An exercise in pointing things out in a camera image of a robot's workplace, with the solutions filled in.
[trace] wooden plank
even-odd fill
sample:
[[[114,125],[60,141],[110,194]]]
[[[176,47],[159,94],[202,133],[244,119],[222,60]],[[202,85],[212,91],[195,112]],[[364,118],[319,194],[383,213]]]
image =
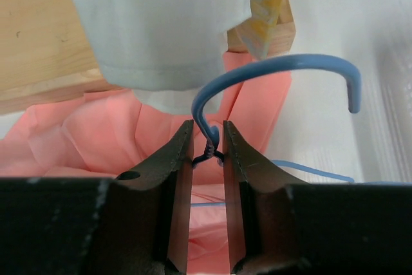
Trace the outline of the wooden plank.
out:
[[[287,52],[295,26],[285,0],[271,55]],[[101,76],[71,0],[0,0],[0,114],[119,89]],[[229,50],[245,52],[229,32]]]

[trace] white fabric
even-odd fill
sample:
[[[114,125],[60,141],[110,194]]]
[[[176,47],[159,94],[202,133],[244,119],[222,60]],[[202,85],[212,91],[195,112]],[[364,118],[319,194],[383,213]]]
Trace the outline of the white fabric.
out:
[[[189,114],[197,89],[224,72],[221,33],[251,15],[249,0],[73,2],[107,81],[174,114]]]

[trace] wooden surface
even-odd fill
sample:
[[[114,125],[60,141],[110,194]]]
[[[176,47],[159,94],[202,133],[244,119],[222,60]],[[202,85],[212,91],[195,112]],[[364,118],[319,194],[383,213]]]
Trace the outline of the wooden surface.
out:
[[[285,0],[270,55],[294,36]],[[0,37],[0,114],[119,88],[101,76],[71,0],[0,0]],[[245,52],[232,32],[229,50]]]

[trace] pink cloth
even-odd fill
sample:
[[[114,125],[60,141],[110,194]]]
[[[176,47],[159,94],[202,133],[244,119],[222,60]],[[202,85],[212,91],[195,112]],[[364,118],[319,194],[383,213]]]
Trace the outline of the pink cloth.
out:
[[[251,62],[249,54],[226,53],[227,70]],[[288,93],[288,72],[227,89],[210,125],[231,120],[264,152]],[[32,106],[0,141],[1,176],[116,177],[164,145],[190,117],[168,115],[142,105],[132,91],[87,93],[83,98]],[[194,153],[205,138],[194,129]],[[192,202],[224,201],[223,170],[215,160],[193,171]],[[228,274],[224,207],[191,210],[188,273]]]

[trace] white cloth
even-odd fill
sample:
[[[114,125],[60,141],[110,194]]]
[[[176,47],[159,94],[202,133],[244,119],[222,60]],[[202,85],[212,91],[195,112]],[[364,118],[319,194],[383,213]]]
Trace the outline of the white cloth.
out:
[[[73,2],[107,81],[174,114],[189,114],[198,88],[224,72],[221,34],[251,15],[249,0]]]

